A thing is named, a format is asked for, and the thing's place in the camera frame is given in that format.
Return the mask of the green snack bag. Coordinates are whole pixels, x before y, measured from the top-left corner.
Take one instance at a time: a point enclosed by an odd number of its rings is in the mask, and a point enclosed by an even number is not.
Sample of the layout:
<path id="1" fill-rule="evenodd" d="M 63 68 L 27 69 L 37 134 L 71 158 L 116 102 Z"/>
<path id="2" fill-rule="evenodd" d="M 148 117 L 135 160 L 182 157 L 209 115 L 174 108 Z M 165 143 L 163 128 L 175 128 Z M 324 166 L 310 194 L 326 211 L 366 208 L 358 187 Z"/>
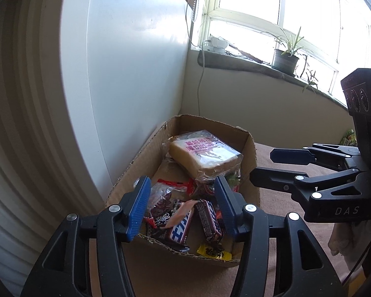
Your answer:
<path id="1" fill-rule="evenodd" d="M 349 129 L 342 140 L 340 141 L 341 146 L 354 146 L 357 147 L 357 136 L 353 129 Z"/>

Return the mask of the red dates snack bag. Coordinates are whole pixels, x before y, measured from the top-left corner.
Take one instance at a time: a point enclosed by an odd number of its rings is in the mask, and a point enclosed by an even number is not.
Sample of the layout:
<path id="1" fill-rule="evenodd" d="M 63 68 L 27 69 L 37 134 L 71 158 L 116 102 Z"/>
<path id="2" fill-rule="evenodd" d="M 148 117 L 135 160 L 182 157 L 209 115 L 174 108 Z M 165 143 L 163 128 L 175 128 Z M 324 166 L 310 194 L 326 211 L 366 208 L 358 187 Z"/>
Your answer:
<path id="1" fill-rule="evenodd" d="M 157 217 L 171 205 L 172 189 L 156 183 L 151 185 L 149 177 L 140 177 L 134 183 L 129 225 L 138 230 L 142 221 L 153 225 L 152 217 Z"/>

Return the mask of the pink table cloth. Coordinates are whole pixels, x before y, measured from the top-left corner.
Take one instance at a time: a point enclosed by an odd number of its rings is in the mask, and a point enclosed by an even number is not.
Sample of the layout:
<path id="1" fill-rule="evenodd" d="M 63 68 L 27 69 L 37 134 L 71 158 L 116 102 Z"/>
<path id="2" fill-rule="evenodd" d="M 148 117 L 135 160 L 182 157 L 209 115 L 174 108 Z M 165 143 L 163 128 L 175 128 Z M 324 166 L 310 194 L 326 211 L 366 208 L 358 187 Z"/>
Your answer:
<path id="1" fill-rule="evenodd" d="M 310 178 L 295 172 L 255 168 L 249 175 L 257 186 L 289 191 L 304 214 L 269 215 L 229 187 L 224 176 L 214 181 L 214 194 L 226 232 L 243 244 L 233 296 L 263 296 L 268 266 L 269 240 L 278 246 L 275 291 L 279 296 L 343 296 L 345 291 L 309 222 L 335 222 L 340 215 L 357 216 L 362 192 L 357 188 L 367 170 L 360 151 L 350 146 L 314 144 L 303 149 L 273 149 L 276 163 L 315 164 L 332 170 L 328 176 Z M 142 177 L 119 204 L 96 216 L 100 288 L 104 296 L 132 296 L 134 291 L 122 252 L 133 240 L 147 207 L 150 185 Z"/>

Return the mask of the white radiator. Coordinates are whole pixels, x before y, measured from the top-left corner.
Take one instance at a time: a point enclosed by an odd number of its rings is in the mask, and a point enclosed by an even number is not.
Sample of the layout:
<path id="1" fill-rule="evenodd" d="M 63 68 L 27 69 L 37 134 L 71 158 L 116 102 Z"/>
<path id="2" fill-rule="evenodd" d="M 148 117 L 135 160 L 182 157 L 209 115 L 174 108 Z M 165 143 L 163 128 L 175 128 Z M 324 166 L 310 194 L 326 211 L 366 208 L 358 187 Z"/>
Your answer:
<path id="1" fill-rule="evenodd" d="M 104 206 L 86 60 L 66 0 L 0 4 L 0 280 L 14 295 L 69 213 Z"/>

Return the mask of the brown Chinese Snickers bar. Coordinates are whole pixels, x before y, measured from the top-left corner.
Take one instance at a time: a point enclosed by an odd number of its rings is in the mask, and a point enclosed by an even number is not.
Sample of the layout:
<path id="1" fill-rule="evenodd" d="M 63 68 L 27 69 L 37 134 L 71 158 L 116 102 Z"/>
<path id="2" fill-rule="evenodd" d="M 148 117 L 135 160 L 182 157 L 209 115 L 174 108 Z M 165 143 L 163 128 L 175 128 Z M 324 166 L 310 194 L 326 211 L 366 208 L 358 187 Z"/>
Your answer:
<path id="1" fill-rule="evenodd" d="M 166 230 L 164 236 L 166 241 L 180 245 L 186 242 L 196 202 L 196 200 L 183 202 L 169 218 L 164 227 Z"/>

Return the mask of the black patterned candy packet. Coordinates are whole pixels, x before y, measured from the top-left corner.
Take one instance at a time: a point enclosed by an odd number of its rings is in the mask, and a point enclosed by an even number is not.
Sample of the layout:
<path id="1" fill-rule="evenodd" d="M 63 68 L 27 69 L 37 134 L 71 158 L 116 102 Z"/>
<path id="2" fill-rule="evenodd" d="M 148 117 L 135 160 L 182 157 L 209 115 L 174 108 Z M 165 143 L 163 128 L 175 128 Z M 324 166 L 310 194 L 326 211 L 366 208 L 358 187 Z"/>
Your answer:
<path id="1" fill-rule="evenodd" d="M 168 231 L 168 229 L 164 227 L 167 225 L 168 220 L 180 208 L 180 206 L 182 206 L 183 203 L 183 201 L 175 199 L 174 202 L 172 202 L 171 205 L 157 217 L 152 217 L 153 225 L 147 225 L 147 235 L 154 238 L 164 237 Z"/>

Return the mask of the green candy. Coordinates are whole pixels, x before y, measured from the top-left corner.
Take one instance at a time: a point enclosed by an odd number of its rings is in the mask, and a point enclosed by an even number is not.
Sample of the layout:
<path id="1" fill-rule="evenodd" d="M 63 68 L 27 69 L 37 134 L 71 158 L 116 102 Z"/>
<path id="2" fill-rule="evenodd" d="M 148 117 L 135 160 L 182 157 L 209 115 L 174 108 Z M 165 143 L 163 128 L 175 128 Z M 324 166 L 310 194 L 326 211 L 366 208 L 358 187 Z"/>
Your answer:
<path id="1" fill-rule="evenodd" d="M 233 192 L 239 192 L 240 189 L 240 178 L 234 174 L 225 176 L 227 183 L 229 184 L 230 189 Z"/>

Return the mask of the white cabinet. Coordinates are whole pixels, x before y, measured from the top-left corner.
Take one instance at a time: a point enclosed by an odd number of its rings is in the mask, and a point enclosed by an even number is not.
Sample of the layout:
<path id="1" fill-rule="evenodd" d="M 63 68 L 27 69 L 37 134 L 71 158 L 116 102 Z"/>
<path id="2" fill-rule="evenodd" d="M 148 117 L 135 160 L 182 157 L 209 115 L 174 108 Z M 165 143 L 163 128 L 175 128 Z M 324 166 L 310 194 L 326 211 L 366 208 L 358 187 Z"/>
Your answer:
<path id="1" fill-rule="evenodd" d="M 92 188 L 106 198 L 182 104 L 186 0 L 63 0 L 61 75 Z"/>

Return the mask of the potted spider plant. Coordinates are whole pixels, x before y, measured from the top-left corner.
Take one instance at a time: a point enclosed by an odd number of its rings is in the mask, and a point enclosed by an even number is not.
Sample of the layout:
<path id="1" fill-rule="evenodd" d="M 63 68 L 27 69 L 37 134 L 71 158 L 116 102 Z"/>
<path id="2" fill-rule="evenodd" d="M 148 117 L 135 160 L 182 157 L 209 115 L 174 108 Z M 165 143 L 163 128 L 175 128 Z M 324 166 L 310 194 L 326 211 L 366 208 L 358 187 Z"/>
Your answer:
<path id="1" fill-rule="evenodd" d="M 293 78 L 301 78 L 305 75 L 306 83 L 302 92 L 308 88 L 316 92 L 318 90 L 318 79 L 316 78 L 316 71 L 307 69 L 308 55 L 304 56 L 304 66 L 301 75 L 296 75 L 296 67 L 300 60 L 298 54 L 300 50 L 307 50 L 301 45 L 304 39 L 304 37 L 301 36 L 301 28 L 299 27 L 297 34 L 292 34 L 282 27 L 279 27 L 279 30 L 280 34 L 264 31 L 264 34 L 272 36 L 279 45 L 273 52 L 271 67 Z"/>

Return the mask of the yellow candy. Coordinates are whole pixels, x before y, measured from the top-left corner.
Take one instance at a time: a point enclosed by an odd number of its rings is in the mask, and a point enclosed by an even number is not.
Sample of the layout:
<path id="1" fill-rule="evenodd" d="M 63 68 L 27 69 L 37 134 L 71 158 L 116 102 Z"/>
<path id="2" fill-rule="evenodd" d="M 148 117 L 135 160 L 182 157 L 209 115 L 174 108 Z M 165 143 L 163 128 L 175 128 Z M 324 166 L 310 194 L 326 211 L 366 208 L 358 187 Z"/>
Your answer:
<path id="1" fill-rule="evenodd" d="M 225 251 L 221 245 L 210 245 L 208 243 L 203 243 L 197 249 L 197 253 L 200 256 L 207 257 L 210 259 L 221 260 L 221 261 L 232 260 L 232 254 Z"/>

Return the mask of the packaged sliced bread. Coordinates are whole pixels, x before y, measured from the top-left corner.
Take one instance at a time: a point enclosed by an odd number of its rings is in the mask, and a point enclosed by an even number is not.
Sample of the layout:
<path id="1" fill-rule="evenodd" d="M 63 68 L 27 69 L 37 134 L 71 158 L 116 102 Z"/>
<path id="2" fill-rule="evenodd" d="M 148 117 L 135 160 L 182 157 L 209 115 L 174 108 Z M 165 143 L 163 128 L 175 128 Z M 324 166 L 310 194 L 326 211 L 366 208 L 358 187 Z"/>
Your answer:
<path id="1" fill-rule="evenodd" d="M 167 155 L 199 183 L 238 172 L 243 161 L 242 153 L 206 130 L 170 137 Z"/>

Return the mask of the clear red dried-fruit bag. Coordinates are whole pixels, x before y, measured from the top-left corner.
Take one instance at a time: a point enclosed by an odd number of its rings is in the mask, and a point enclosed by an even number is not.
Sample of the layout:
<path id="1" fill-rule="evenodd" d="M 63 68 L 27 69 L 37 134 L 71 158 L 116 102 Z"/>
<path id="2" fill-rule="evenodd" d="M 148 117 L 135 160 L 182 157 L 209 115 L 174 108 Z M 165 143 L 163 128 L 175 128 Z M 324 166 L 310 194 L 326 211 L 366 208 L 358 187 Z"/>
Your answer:
<path id="1" fill-rule="evenodd" d="M 160 179 L 157 180 L 157 183 L 162 184 L 162 185 L 166 185 L 173 190 L 177 190 L 177 191 L 187 195 L 188 197 L 193 195 L 193 193 L 196 189 L 196 183 L 191 178 L 189 178 L 185 182 L 168 181 L 168 180 L 164 180 L 164 179 L 160 178 Z"/>

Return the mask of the brown English Snickers bar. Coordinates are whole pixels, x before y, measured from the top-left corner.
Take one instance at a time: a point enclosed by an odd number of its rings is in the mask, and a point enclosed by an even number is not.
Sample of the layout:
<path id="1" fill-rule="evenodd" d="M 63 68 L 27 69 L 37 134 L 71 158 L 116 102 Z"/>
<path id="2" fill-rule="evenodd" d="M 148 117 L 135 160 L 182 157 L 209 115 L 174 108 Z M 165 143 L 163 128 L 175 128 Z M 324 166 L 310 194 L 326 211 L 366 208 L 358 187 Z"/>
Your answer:
<path id="1" fill-rule="evenodd" d="M 197 201 L 195 207 L 198 211 L 206 240 L 209 243 L 219 243 L 222 239 L 222 230 L 212 203 L 208 200 L 201 199 Z"/>

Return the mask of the grey window sill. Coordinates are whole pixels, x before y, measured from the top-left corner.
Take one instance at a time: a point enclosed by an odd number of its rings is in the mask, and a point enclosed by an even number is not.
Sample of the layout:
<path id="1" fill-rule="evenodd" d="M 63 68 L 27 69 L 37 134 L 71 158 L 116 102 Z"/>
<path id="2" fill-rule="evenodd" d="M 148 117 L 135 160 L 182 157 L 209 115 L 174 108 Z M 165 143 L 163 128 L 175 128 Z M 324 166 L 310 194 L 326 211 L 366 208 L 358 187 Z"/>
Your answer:
<path id="1" fill-rule="evenodd" d="M 297 85 L 302 89 L 308 89 L 317 95 L 322 95 L 326 99 L 331 100 L 338 106 L 347 110 L 347 106 L 345 104 L 341 103 L 338 99 L 334 98 L 330 94 L 325 93 L 320 87 L 311 87 L 307 82 L 300 80 L 299 78 L 282 73 L 281 71 L 271 68 L 265 64 L 259 64 L 248 58 L 245 58 L 244 56 L 238 57 L 229 54 L 219 54 L 216 52 L 200 50 L 198 52 L 197 62 L 203 68 L 259 73 L 271 78 L 281 79 L 290 84 Z"/>

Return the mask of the white power adapter box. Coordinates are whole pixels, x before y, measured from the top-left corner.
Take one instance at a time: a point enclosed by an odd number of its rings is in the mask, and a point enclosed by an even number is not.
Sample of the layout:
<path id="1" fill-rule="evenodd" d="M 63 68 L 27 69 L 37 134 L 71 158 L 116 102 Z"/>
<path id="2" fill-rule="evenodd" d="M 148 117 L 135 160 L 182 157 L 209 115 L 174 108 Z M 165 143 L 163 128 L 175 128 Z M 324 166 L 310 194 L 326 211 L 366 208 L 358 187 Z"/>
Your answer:
<path id="1" fill-rule="evenodd" d="M 203 42 L 202 47 L 204 50 L 208 50 L 209 52 L 224 54 L 226 52 L 226 48 L 228 47 L 228 45 L 229 45 L 228 41 L 223 38 L 209 36 Z"/>

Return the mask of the brown cardboard box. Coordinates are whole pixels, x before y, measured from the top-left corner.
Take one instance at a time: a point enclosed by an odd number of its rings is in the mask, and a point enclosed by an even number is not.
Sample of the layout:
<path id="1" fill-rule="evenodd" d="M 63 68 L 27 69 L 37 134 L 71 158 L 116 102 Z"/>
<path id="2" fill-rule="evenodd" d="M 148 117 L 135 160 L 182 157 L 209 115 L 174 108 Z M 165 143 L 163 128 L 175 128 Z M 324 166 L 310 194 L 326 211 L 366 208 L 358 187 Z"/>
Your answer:
<path id="1" fill-rule="evenodd" d="M 251 134 L 239 127 L 233 127 L 194 115 L 177 115 L 172 117 L 151 134 L 149 140 L 117 180 L 106 200 L 106 206 L 119 202 L 125 193 L 133 190 L 135 181 L 141 176 L 150 177 L 152 184 L 155 184 L 159 180 L 170 182 L 180 188 L 180 190 L 176 190 L 172 194 L 173 198 L 179 198 L 181 200 L 188 199 L 186 190 L 196 189 L 196 184 L 191 180 L 184 168 L 166 157 L 166 145 L 172 136 L 201 130 L 209 131 L 218 137 L 219 140 L 243 154 L 243 161 L 240 165 L 240 185 L 238 191 L 243 195 L 247 203 L 259 206 L 259 189 L 252 185 L 249 180 L 249 173 L 256 168 L 256 147 Z M 224 250 L 232 255 L 232 259 L 226 261 L 199 255 L 197 250 L 202 242 L 205 241 L 205 237 L 197 213 L 194 213 L 192 217 L 189 234 L 185 242 L 185 245 L 189 247 L 189 251 L 187 252 L 176 251 L 152 238 L 148 234 L 146 224 L 141 226 L 139 234 L 135 237 L 135 241 L 145 243 L 152 249 L 157 248 L 175 255 L 184 256 L 189 260 L 194 259 L 205 264 L 224 268 L 238 266 L 243 248 L 242 243 L 236 243 L 231 237 L 225 235 L 222 239 L 222 245 Z"/>

